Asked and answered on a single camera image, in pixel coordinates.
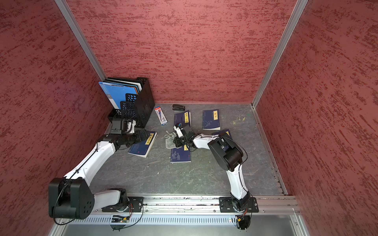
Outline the grey striped wiping cloth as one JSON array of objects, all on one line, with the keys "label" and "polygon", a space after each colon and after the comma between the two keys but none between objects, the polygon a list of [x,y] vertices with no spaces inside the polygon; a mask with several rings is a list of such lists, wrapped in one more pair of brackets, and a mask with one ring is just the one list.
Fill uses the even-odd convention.
[{"label": "grey striped wiping cloth", "polygon": [[174,148],[176,148],[176,145],[174,143],[174,140],[176,138],[176,134],[174,132],[169,133],[168,131],[166,131],[166,134],[164,135],[164,138],[165,138],[165,147],[167,149],[174,149]]}]

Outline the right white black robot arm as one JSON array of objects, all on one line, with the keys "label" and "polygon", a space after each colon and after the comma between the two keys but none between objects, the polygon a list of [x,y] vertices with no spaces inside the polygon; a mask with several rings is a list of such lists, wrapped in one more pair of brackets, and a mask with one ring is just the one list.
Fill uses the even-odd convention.
[{"label": "right white black robot arm", "polygon": [[189,149],[208,149],[219,166],[226,171],[230,183],[230,199],[237,212],[247,209],[251,199],[243,173],[243,149],[232,140],[228,134],[206,135],[195,133],[189,125],[177,123],[174,125],[175,138],[173,143],[177,148],[187,146]]}]

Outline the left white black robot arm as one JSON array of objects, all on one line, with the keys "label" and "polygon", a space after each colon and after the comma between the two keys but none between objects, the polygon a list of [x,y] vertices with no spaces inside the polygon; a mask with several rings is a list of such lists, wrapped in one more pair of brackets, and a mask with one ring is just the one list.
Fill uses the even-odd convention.
[{"label": "left white black robot arm", "polygon": [[48,212],[53,219],[85,219],[92,212],[110,207],[129,210],[126,190],[112,188],[93,194],[90,184],[102,165],[121,147],[144,142],[149,138],[144,129],[133,134],[105,134],[93,150],[63,178],[54,178],[48,186]]}]

